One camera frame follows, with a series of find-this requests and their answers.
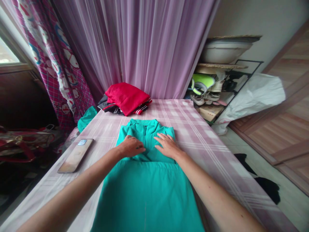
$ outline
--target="sheer curtain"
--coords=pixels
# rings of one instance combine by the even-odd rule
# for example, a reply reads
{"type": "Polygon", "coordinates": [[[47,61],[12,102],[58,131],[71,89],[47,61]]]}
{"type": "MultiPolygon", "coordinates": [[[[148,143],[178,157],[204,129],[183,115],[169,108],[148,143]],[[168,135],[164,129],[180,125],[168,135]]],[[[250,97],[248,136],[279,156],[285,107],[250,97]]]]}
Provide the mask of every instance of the sheer curtain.
{"type": "Polygon", "coordinates": [[[127,82],[152,98],[181,98],[216,0],[53,0],[97,101],[127,82]]]}

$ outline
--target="red folded cloth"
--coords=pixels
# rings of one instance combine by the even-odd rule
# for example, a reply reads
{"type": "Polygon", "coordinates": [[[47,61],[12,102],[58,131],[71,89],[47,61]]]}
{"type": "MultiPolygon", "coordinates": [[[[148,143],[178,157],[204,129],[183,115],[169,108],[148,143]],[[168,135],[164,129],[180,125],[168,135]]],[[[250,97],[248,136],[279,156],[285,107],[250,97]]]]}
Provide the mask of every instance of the red folded cloth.
{"type": "Polygon", "coordinates": [[[108,103],[115,103],[124,113],[130,115],[139,105],[147,102],[150,96],[139,88],[128,83],[111,85],[105,92],[108,103]]]}

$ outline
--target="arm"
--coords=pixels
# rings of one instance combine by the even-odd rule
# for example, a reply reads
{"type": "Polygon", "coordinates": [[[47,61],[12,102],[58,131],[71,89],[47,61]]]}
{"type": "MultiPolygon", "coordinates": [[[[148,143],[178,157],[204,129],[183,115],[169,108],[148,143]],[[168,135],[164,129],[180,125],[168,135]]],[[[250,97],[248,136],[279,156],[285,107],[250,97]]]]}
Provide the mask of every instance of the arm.
{"type": "Polygon", "coordinates": [[[171,136],[159,133],[158,136],[155,139],[162,147],[156,145],[156,148],[179,164],[222,231],[265,231],[244,207],[177,147],[171,136]]]}
{"type": "Polygon", "coordinates": [[[18,231],[66,231],[106,175],[124,157],[145,151],[139,140],[130,135],[119,146],[68,184],[46,205],[26,221],[18,231]]]}

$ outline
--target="white plastic bag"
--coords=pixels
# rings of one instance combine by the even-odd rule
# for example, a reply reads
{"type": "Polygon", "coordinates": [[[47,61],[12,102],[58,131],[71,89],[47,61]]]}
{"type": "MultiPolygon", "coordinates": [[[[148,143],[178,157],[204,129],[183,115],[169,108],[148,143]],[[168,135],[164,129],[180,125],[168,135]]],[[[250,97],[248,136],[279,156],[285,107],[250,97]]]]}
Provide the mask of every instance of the white plastic bag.
{"type": "Polygon", "coordinates": [[[211,127],[218,135],[227,132],[228,124],[236,119],[265,110],[286,98],[279,77],[254,74],[211,127]]]}

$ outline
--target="forearm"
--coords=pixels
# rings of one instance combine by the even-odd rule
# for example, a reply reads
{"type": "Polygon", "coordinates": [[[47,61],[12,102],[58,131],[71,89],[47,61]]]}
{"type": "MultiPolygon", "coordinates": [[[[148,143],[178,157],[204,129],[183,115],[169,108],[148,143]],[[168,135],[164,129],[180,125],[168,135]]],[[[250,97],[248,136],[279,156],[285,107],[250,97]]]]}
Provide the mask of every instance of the forearm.
{"type": "Polygon", "coordinates": [[[264,231],[259,222],[187,154],[176,159],[222,231],[264,231]]]}
{"type": "Polygon", "coordinates": [[[66,231],[121,158],[116,148],[111,149],[36,212],[18,231],[66,231]]]}

